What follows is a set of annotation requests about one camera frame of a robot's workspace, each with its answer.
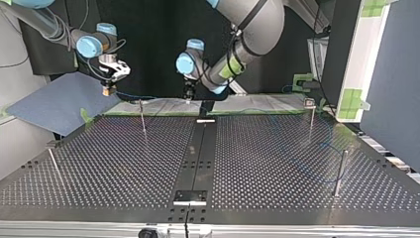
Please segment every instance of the white panel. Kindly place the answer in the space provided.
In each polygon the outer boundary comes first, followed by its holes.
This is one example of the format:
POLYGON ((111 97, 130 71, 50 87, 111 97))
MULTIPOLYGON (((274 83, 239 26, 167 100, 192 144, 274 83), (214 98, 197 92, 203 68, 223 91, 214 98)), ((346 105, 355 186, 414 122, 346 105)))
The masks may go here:
MULTIPOLYGON (((9 16, 16 28, 16 18, 9 16)), ((34 76, 31 64, 1 67, 21 62, 27 51, 21 35, 0 12, 0 179, 40 154, 53 133, 14 117, 2 117, 1 109, 28 96, 47 84, 44 76, 34 76)))
MULTIPOLYGON (((9 19, 19 29, 16 18, 9 19)), ((0 66, 21 62, 27 56, 22 37, 0 12, 0 66)), ((15 103, 46 85, 44 76, 32 74, 29 61, 15 67, 0 67, 0 108, 15 103)))
MULTIPOLYGON (((360 14, 362 13, 363 7, 364 4, 361 5, 360 14)), ((344 90, 347 88, 361 89, 363 91, 362 100, 367 100, 377 54, 379 53, 383 31, 388 18, 389 7, 387 5, 383 8, 380 17, 359 17, 338 108, 341 108, 344 90)), ((363 110, 359 110, 356 119, 338 120, 343 123, 360 123, 363 112, 363 110)))
POLYGON ((0 179, 39 155, 53 134, 19 119, 0 126, 0 179))

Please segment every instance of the black panel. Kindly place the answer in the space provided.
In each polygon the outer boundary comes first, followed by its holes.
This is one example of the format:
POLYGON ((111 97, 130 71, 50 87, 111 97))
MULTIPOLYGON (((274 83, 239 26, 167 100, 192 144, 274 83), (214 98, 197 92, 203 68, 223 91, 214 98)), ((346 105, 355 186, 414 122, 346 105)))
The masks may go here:
MULTIPOLYGON (((133 72, 118 86, 130 94, 182 96, 183 77, 176 73, 175 61, 186 41, 205 41, 205 57, 214 64, 230 40, 230 23, 204 0, 101 0, 98 7, 102 21, 117 25, 128 41, 120 58, 133 72)), ((286 8, 279 44, 268 56, 251 63, 239 83, 249 92, 279 92, 295 73, 310 71, 306 40, 312 35, 311 27, 286 8)), ((197 94, 201 98, 209 95, 202 86, 197 94)))
POLYGON ((337 105, 355 34, 361 0, 337 0, 322 85, 331 104, 337 105))
MULTIPOLYGON (((64 0, 56 0, 50 8, 58 16, 62 17, 64 21, 68 21, 64 0)), ((38 31, 22 21, 20 25, 35 75, 50 75, 76 71, 73 51, 68 52, 64 46, 50 43, 38 31)))

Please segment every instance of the blue cloth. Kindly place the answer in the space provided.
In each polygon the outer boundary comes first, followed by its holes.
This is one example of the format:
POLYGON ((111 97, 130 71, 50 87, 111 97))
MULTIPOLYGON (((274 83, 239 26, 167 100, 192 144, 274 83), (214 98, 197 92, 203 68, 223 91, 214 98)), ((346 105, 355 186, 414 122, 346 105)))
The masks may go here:
POLYGON ((80 110, 95 117, 120 102, 116 95, 102 95, 102 85, 80 72, 66 74, 26 98, 7 112, 21 120, 68 136, 85 122, 80 110))

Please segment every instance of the metal bracket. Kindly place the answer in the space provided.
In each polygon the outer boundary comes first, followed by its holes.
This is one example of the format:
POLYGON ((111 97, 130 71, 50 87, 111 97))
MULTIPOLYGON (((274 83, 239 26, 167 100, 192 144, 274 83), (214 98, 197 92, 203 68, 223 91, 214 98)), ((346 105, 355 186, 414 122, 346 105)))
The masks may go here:
POLYGON ((207 191, 179 190, 176 192, 173 205, 205 206, 207 205, 207 191))
POLYGON ((311 117, 311 129, 314 125, 314 117, 315 117, 315 110, 316 110, 316 102, 315 99, 313 98, 305 98, 305 100, 303 101, 304 103, 304 108, 307 110, 312 110, 312 117, 311 117))

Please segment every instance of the metal rod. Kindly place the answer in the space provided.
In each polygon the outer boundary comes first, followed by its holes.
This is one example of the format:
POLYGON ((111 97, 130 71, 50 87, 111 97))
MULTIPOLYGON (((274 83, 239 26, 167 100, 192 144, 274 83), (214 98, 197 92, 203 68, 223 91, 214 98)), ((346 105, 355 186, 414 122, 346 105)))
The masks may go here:
POLYGON ((316 107, 314 107, 314 108, 312 109, 312 117, 311 117, 311 130, 312 130, 312 127, 314 126, 315 109, 316 109, 316 107))
POLYGON ((50 156, 52 158, 53 166, 55 167, 56 170, 59 171, 58 164, 56 163, 55 156, 53 155, 53 149, 49 149, 49 153, 50 153, 50 156))
POLYGON ((336 197, 339 196, 339 193, 340 193, 341 182, 343 180, 344 172, 346 170, 346 163, 347 163, 348 156, 349 156, 349 151, 347 150, 343 151, 342 159, 340 162, 339 173, 337 174, 336 186, 334 187, 334 196, 336 197))
POLYGON ((146 132, 146 124, 145 124, 145 116, 144 116, 144 108, 143 108, 142 99, 140 100, 140 115, 142 116, 143 131, 146 132))

